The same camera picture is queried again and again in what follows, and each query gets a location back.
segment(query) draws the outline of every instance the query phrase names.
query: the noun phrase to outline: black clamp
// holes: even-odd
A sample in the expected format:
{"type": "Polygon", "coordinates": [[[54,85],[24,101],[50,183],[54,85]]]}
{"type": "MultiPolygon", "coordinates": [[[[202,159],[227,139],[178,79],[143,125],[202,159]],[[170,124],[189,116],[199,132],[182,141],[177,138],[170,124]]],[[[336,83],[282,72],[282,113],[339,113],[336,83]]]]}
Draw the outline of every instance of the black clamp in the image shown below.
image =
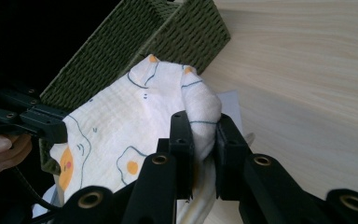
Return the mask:
{"type": "Polygon", "coordinates": [[[35,89],[11,84],[13,88],[0,89],[0,133],[28,133],[52,144],[67,142],[62,121],[67,112],[42,105],[35,89]]]}
{"type": "MultiPolygon", "coordinates": [[[[175,223],[176,200],[191,197],[193,153],[186,112],[176,113],[170,139],[159,139],[138,180],[115,193],[81,189],[50,218],[55,224],[175,223]]],[[[358,224],[358,192],[333,189],[325,201],[307,193],[277,160],[254,154],[226,115],[217,124],[214,160],[216,196],[240,202],[243,223],[358,224]]]]}

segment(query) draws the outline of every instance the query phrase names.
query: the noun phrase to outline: wood grain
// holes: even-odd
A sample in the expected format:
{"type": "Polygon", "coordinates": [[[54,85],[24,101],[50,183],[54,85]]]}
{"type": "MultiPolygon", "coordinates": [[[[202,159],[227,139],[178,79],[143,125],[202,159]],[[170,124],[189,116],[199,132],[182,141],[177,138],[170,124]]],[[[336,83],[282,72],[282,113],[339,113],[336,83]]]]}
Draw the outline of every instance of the wood grain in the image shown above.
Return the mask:
{"type": "MultiPolygon", "coordinates": [[[[358,191],[358,1],[215,3],[232,39],[202,77],[239,93],[252,150],[320,198],[358,191]]],[[[218,202],[205,223],[239,222],[218,202]]]]}

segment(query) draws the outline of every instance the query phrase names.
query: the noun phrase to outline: white fabric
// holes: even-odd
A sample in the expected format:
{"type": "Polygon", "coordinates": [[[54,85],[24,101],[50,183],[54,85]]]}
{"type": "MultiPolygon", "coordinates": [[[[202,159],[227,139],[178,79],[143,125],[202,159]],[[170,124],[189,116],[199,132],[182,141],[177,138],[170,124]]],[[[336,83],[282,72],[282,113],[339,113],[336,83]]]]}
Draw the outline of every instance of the white fabric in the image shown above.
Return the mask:
{"type": "Polygon", "coordinates": [[[179,202],[178,223],[202,223],[215,200],[214,144],[221,102],[194,68],[149,55],[128,74],[64,119],[68,143],[50,151],[60,163],[64,200],[87,186],[113,192],[134,181],[159,138],[168,138],[172,114],[185,110],[195,144],[194,200],[179,202]]]}

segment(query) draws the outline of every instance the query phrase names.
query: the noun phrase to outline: olive green woven basket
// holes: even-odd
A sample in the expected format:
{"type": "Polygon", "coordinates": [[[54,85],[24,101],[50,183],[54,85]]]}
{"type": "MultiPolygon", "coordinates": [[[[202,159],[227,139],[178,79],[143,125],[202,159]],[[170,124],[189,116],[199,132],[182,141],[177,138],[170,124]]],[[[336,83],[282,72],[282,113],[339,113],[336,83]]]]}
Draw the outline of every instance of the olive green woven basket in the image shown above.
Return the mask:
{"type": "MultiPolygon", "coordinates": [[[[230,35],[213,0],[122,0],[41,94],[43,104],[73,111],[149,54],[201,74],[230,35]]],[[[40,142],[42,169],[60,167],[40,142]]]]}

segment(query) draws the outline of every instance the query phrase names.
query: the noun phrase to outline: metal screw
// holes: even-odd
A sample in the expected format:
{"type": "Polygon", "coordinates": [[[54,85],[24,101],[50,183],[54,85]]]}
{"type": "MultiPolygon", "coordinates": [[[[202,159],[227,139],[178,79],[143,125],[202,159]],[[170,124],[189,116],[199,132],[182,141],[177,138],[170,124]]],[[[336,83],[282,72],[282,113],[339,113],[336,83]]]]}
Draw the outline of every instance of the metal screw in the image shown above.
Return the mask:
{"type": "Polygon", "coordinates": [[[162,165],[167,163],[168,158],[165,156],[156,156],[153,157],[152,162],[155,163],[156,165],[162,165]]]}
{"type": "Polygon", "coordinates": [[[341,195],[339,200],[351,210],[358,212],[358,197],[346,194],[341,195]]]}
{"type": "Polygon", "coordinates": [[[262,165],[262,166],[271,165],[271,160],[269,158],[263,157],[263,156],[254,157],[254,161],[255,161],[255,163],[262,165]]]}
{"type": "Polygon", "coordinates": [[[80,197],[77,205],[81,208],[92,208],[97,206],[103,200],[103,194],[100,191],[93,191],[80,197]]]}

